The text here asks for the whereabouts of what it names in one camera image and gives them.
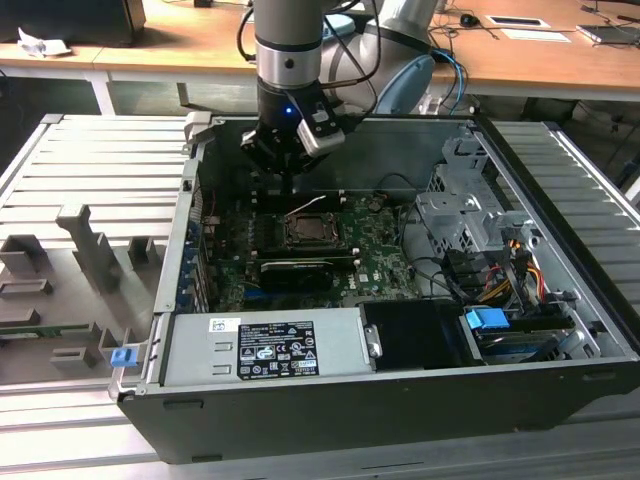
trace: open computer chassis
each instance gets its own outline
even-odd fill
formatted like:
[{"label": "open computer chassis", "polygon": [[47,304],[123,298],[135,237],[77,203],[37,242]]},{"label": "open computer chassis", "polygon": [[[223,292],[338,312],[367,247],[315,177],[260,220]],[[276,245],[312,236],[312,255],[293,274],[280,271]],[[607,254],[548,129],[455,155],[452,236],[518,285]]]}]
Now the open computer chassis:
[{"label": "open computer chassis", "polygon": [[163,460],[548,429],[640,384],[637,312],[532,174],[570,159],[545,127],[376,118],[283,197],[252,122],[193,147],[118,384]]}]

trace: warning label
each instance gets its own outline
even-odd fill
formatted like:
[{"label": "warning label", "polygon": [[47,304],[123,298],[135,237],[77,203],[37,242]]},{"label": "warning label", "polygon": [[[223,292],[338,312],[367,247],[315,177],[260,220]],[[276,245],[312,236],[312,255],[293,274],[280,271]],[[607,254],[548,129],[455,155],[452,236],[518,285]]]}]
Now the warning label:
[{"label": "warning label", "polygon": [[320,373],[313,322],[241,324],[238,345],[242,380]]}]

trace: paper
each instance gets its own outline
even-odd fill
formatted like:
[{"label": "paper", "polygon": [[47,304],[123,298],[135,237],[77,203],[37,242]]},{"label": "paper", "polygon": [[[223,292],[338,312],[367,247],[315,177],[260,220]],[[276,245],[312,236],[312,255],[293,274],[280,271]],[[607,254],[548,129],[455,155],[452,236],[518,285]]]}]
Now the paper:
[{"label": "paper", "polygon": [[513,28],[503,28],[500,30],[512,40],[538,40],[542,42],[571,42],[567,37],[557,32],[516,30]]},{"label": "paper", "polygon": [[62,40],[41,40],[24,33],[21,28],[18,29],[18,33],[18,46],[32,57],[44,58],[71,53],[71,49]]}]

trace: table leg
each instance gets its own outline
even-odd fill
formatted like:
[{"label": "table leg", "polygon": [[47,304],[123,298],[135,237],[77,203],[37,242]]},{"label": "table leg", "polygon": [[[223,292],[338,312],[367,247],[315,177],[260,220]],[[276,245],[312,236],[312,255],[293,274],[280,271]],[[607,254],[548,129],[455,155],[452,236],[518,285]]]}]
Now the table leg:
[{"label": "table leg", "polygon": [[109,90],[109,82],[93,80],[91,82],[93,93],[98,101],[98,107],[102,115],[115,115],[116,109],[111,99],[111,91]]},{"label": "table leg", "polygon": [[177,83],[178,87],[178,98],[180,99],[180,105],[183,107],[189,106],[189,90],[187,90],[186,83]]},{"label": "table leg", "polygon": [[111,79],[109,74],[107,72],[92,71],[85,73],[84,77],[88,82],[91,82],[100,113],[102,115],[115,115],[116,109],[111,98]]}]

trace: blue drive latch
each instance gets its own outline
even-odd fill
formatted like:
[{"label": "blue drive latch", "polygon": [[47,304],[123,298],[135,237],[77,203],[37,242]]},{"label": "blue drive latch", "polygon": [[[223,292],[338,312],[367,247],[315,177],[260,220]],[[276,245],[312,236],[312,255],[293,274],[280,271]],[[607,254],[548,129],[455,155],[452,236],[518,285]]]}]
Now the blue drive latch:
[{"label": "blue drive latch", "polygon": [[135,367],[138,362],[138,347],[120,347],[116,348],[111,354],[111,366],[117,367]]},{"label": "blue drive latch", "polygon": [[465,315],[471,329],[509,328],[511,324],[501,308],[474,308]]}]

